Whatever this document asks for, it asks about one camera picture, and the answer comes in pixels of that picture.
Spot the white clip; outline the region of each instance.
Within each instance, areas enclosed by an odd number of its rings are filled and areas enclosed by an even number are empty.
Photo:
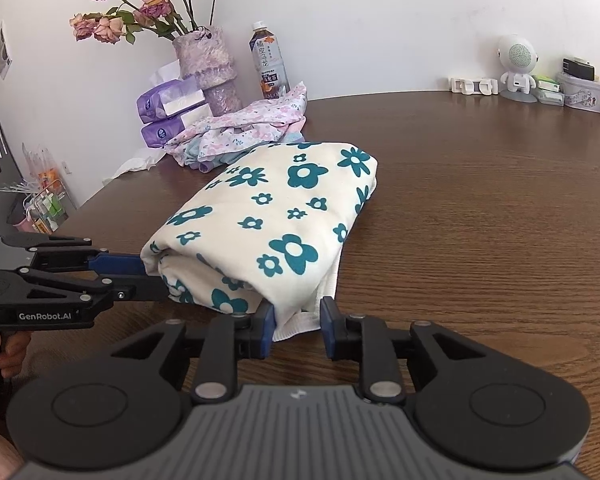
[[[498,93],[498,80],[490,78],[460,79],[452,77],[449,80],[451,91],[454,94],[482,94],[492,95]]]

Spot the plastic bottle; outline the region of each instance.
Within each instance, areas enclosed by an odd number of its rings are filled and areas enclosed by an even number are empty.
[[[265,99],[278,99],[289,92],[289,81],[278,40],[267,30],[264,22],[255,22],[253,32],[249,46],[256,70],[260,73],[262,94]]]

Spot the wood grain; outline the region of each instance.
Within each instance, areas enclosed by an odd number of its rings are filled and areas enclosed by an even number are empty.
[[[600,115],[497,97],[412,92],[309,103],[305,134],[352,142],[379,163],[378,188],[344,246],[337,301],[407,327],[435,320],[571,381],[592,427],[578,461],[600,480]],[[118,252],[144,242],[212,174],[162,161],[116,179],[62,227]],[[96,328],[37,333],[25,375],[90,354],[165,317],[213,313],[119,304]],[[275,345],[240,379],[356,377],[319,334]]]

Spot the white robot figure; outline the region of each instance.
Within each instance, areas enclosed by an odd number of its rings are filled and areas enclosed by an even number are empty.
[[[538,62],[538,54],[531,43],[515,34],[504,36],[498,43],[498,57],[508,71],[500,78],[502,84],[506,85],[506,90],[500,95],[515,101],[537,101],[533,95],[529,95],[529,91],[536,87],[530,72]]]

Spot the bottle label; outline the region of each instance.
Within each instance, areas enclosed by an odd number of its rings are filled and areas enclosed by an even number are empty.
[[[258,38],[251,49],[265,99],[278,99],[289,90],[282,54],[275,36]]]

